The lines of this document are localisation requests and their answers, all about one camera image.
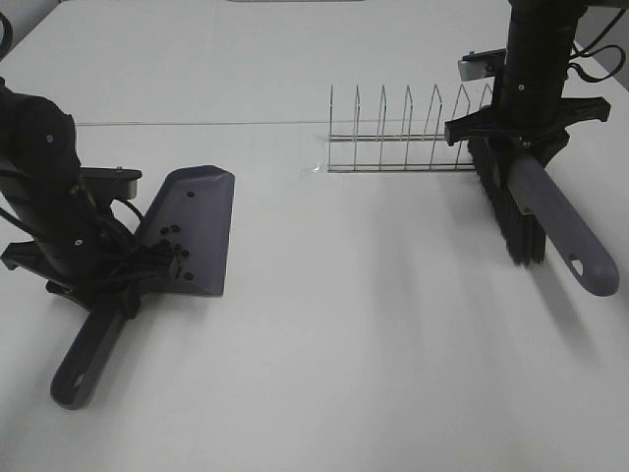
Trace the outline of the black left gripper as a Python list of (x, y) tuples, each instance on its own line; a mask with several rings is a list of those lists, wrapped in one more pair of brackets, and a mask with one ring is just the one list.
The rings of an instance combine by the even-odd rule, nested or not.
[(88, 309), (103, 297), (121, 303), (122, 316), (134, 319), (141, 307), (143, 286), (161, 282), (168, 275), (169, 260), (141, 245), (121, 260), (102, 259), (88, 274), (64, 275), (53, 267), (34, 242), (10, 244), (1, 256), (9, 270), (23, 268), (47, 281), (46, 290)]

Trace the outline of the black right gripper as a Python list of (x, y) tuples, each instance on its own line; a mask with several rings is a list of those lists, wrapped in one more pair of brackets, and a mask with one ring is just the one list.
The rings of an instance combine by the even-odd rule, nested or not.
[(473, 138), (490, 137), (516, 138), (532, 144), (580, 122), (606, 122), (609, 114), (610, 103), (603, 97), (560, 98), (551, 117), (542, 121), (507, 118), (499, 112), (497, 106), (489, 105), (462, 118), (445, 122), (443, 136), (450, 147)]

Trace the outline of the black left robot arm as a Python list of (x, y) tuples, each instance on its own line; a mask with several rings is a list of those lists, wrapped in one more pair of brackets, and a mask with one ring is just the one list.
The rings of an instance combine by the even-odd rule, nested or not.
[(72, 115), (53, 101), (1, 87), (1, 215), (30, 236), (4, 265), (45, 279), (49, 291), (94, 308), (112, 298), (136, 317), (146, 280), (170, 274), (172, 255), (150, 248), (118, 220), (142, 178), (137, 169), (84, 167)]

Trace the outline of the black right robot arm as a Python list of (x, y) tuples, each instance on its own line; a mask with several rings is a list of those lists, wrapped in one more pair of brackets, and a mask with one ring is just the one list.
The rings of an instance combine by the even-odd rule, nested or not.
[(444, 124), (449, 145), (461, 141), (476, 165), (489, 162), (490, 144), (533, 147), (564, 138), (586, 121), (605, 122), (602, 97), (565, 97), (572, 45), (586, 1), (512, 1), (506, 46), (470, 52), (458, 61), (460, 79), (492, 79), (490, 104)]

